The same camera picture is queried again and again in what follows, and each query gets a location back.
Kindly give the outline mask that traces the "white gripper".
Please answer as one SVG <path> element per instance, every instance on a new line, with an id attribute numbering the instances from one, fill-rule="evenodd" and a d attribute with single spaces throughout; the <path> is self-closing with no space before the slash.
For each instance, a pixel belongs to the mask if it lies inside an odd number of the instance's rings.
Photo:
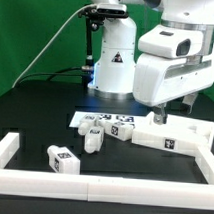
<path id="1" fill-rule="evenodd" d="M 162 103 L 184 96 L 180 111 L 188 115 L 199 95 L 197 91 L 213 83 L 214 44 L 212 54 L 204 56 L 196 64 L 188 64 L 186 58 L 168 59 L 143 53 L 135 66 L 133 97 L 154 107 L 154 122 L 162 125 L 168 118 Z"/>

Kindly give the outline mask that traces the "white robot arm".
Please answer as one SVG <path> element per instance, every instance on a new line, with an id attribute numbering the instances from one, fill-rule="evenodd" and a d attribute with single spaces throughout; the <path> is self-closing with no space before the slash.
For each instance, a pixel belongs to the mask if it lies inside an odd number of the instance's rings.
<path id="1" fill-rule="evenodd" d="M 192 111 L 198 92 L 214 83 L 214 0 L 91 0 L 91 28 L 104 30 L 101 57 L 89 89 L 149 106 L 154 122 L 167 122 L 166 104 L 182 99 Z M 159 11 L 160 24 L 136 38 L 128 4 Z"/>

